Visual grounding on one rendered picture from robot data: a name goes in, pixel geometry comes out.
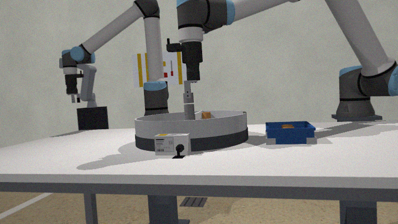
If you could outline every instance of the table leg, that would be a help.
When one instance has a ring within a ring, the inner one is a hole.
[[[189,224],[178,219],[177,196],[148,195],[149,224]]]
[[[377,224],[377,202],[340,201],[340,224]]]
[[[86,224],[98,224],[95,194],[84,193],[84,210],[86,211]]]

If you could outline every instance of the floor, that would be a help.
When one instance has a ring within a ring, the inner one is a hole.
[[[0,214],[43,193],[0,193]],[[338,224],[339,202],[335,200],[293,200],[208,197],[204,207],[180,207],[180,219],[190,224]],[[378,223],[398,224],[398,203],[378,203]],[[148,224],[146,195],[97,195],[99,224]],[[0,224],[85,224],[82,194],[51,194],[0,219]]]

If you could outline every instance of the floor vent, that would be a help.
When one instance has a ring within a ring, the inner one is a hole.
[[[186,197],[180,206],[184,207],[203,207],[207,197]]]

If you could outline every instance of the yellow stripe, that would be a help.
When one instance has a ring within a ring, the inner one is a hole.
[[[145,53],[145,68],[147,69],[147,81],[149,81],[148,56],[146,53]]]
[[[182,84],[181,52],[177,52],[178,83]]]
[[[139,80],[140,87],[143,87],[143,84],[142,84],[141,54],[137,54],[137,59],[138,59],[138,80]]]

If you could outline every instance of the round gray bin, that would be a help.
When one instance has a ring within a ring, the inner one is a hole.
[[[163,133],[189,133],[193,152],[231,147],[247,141],[249,133],[245,111],[209,112],[212,114],[209,119],[202,119],[201,112],[195,113],[195,120],[185,120],[184,112],[136,118],[136,147],[155,151],[154,137]]]

